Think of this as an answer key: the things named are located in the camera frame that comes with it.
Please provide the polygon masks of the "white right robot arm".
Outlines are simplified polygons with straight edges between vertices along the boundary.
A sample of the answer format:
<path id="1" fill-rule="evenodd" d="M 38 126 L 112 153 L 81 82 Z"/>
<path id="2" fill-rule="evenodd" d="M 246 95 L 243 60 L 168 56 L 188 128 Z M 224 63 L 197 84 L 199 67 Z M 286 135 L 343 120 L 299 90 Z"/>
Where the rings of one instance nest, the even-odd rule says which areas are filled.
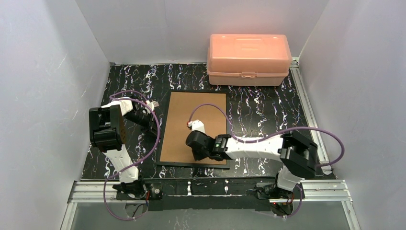
<path id="1" fill-rule="evenodd" d="M 229 134 L 212 138 L 194 130 L 186 138 L 196 161 L 210 158 L 216 161 L 240 158 L 270 159 L 283 163 L 275 187 L 293 191 L 304 179 L 313 179 L 317 168 L 317 144 L 298 132 L 289 131 L 266 140 L 241 138 Z"/>

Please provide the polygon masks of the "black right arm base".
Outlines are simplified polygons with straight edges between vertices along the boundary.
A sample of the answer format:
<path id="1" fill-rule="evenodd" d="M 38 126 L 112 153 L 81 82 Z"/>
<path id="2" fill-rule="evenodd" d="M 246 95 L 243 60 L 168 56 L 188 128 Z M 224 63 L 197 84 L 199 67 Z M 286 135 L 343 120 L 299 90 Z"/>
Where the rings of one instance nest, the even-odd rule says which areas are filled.
<path id="1" fill-rule="evenodd" d="M 254 187 L 259 200 L 271 201 L 271 212 L 275 217 L 289 218 L 295 215 L 302 205 L 305 193 L 302 184 L 296 184 L 292 191 L 278 188 L 276 184 L 257 183 Z"/>

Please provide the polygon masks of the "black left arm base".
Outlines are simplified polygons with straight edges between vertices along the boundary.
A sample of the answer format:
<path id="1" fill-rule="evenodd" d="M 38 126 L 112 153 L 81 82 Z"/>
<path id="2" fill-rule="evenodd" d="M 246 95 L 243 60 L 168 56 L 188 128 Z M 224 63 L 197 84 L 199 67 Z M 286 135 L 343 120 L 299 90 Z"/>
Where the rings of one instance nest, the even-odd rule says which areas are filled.
<path id="1" fill-rule="evenodd" d="M 114 184 L 117 191 L 117 200 L 161 200 L 163 196 L 162 183 L 147 183 L 145 180 L 137 180 L 132 183 Z"/>

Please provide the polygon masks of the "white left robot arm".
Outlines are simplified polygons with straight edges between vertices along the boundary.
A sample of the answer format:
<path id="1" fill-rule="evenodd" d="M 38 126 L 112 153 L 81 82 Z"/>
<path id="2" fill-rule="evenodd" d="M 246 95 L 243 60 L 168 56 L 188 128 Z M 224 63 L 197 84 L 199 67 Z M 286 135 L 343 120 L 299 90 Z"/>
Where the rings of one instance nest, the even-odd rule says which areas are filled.
<path id="1" fill-rule="evenodd" d="M 114 99 L 101 107 L 89 110 L 90 142 L 98 148 L 119 173 L 121 183 L 129 184 L 141 179 L 139 169 L 133 165 L 126 149 L 127 133 L 124 120 L 141 126 L 141 131 L 159 138 L 159 121 L 156 101 L 139 100 L 130 97 Z"/>

